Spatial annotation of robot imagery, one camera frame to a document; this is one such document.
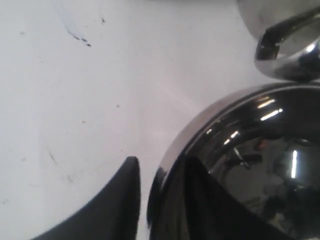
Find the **chrome object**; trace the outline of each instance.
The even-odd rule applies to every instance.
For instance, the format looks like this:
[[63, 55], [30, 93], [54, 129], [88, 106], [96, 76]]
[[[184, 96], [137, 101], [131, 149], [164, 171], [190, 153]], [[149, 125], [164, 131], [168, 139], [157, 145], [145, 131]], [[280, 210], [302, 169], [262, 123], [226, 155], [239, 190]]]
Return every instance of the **chrome object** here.
[[160, 164], [149, 239], [319, 239], [318, 109], [318, 83], [266, 85], [209, 106]]
[[[320, 0], [238, 0], [242, 19], [249, 32], [258, 40], [268, 28], [320, 7]], [[310, 45], [320, 36], [320, 22], [301, 28], [286, 39], [280, 53], [292, 55]]]
[[289, 56], [277, 58], [280, 44], [299, 29], [320, 20], [320, 7], [282, 21], [262, 34], [255, 65], [272, 78], [306, 82], [320, 78], [320, 35], [310, 45]]

